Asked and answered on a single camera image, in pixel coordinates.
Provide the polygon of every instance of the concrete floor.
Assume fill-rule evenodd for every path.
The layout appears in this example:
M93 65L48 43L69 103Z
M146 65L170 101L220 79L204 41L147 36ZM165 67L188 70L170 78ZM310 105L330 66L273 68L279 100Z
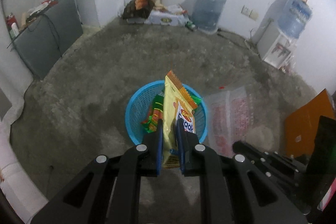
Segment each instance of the concrete floor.
M41 192L50 199L97 155L113 157L131 147L124 125L128 100L170 69L202 96L251 79L255 122L248 141L283 150L284 119L315 93L299 77L262 62L240 37L225 35L241 46L185 28L118 21L75 42L43 81L32 83L12 125L13 149ZM200 223L198 179L179 170L143 178L139 223Z

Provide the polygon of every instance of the orange cardboard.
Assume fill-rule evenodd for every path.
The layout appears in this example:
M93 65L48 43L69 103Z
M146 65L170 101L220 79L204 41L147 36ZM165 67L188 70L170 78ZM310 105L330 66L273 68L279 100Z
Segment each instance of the orange cardboard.
M286 155L311 155L320 116L335 119L333 107L324 89L308 104L299 108L285 120Z

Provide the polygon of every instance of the bolt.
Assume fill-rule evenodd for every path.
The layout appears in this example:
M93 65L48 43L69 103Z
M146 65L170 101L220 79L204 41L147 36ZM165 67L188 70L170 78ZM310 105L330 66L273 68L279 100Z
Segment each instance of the bolt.
M235 156L236 161L243 162L245 160L245 157L241 154L238 154Z
M205 146L202 144L196 144L195 149L196 151L203 152L205 150Z
M139 152L144 152L147 150L147 146L145 144L139 144L136 146L136 149L139 151Z
M104 163L105 161L107 161L107 158L106 158L106 156L104 156L104 155L100 155L100 156L98 156L98 157L96 158L96 162L99 163L99 164L102 164L102 163Z

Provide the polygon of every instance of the water dispenser bottle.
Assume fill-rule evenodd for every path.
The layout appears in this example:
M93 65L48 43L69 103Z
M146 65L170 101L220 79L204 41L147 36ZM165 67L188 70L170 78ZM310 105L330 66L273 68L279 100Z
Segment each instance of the water dispenser bottle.
M216 33L225 3L226 0L196 0L192 21L200 31L207 34Z
M311 19L312 11L302 0L287 0L278 19L278 26L285 35L298 39Z

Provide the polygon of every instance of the white bottle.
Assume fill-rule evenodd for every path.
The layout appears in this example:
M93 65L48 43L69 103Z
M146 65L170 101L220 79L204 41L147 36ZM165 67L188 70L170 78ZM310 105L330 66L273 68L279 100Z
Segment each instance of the white bottle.
M11 27L12 27L12 30L14 32L15 37L17 37L20 32L19 32L19 29L18 29L16 23L14 22Z

